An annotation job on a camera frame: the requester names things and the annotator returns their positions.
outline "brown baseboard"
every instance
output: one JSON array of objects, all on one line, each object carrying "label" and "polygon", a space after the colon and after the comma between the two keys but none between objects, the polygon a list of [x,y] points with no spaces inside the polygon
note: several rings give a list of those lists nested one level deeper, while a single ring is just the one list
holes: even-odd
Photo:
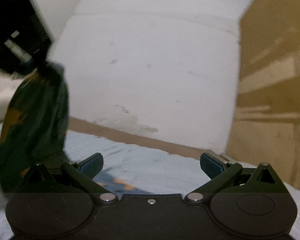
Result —
[{"label": "brown baseboard", "polygon": [[126,144],[136,144],[152,149],[159,149],[169,154],[177,154],[183,157],[190,157],[199,160],[203,149],[197,149],[175,143],[164,142],[156,139],[146,138],[138,135],[133,135],[115,129],[103,127],[94,123],[89,123],[71,117],[69,120],[69,130],[93,134],[98,137],[104,137],[115,142],[123,142]]}]

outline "metal bolt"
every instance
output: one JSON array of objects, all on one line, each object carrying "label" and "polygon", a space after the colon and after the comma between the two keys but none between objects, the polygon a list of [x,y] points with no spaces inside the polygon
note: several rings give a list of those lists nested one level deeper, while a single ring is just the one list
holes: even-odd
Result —
[{"label": "metal bolt", "polygon": [[151,204],[151,205],[154,204],[155,202],[156,201],[154,199],[148,199],[148,203]]},{"label": "metal bolt", "polygon": [[201,193],[198,192],[192,192],[189,193],[187,195],[188,199],[192,200],[192,201],[200,201],[203,199],[203,195]]},{"label": "metal bolt", "polygon": [[100,199],[106,202],[113,201],[115,198],[115,194],[112,193],[103,193],[100,195]]}]

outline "dark green fabric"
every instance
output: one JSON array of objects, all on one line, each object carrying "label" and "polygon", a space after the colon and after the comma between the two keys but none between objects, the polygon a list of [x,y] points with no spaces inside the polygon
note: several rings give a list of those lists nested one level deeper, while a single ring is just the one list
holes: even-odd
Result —
[{"label": "dark green fabric", "polygon": [[68,128],[63,67],[47,63],[28,75],[9,104],[0,136],[0,184],[13,192],[34,162],[59,167]]}]

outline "screw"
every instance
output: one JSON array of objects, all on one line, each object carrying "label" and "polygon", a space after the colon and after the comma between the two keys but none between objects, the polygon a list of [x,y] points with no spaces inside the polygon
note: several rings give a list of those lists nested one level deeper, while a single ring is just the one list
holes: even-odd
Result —
[{"label": "screw", "polygon": [[198,192],[192,192],[189,193],[187,195],[188,199],[192,200],[192,201],[200,201],[203,199],[203,195],[201,193]]},{"label": "screw", "polygon": [[113,201],[115,198],[115,194],[112,193],[103,193],[100,195],[100,199],[106,202]]},{"label": "screw", "polygon": [[156,201],[154,199],[148,199],[148,203],[153,205]]}]

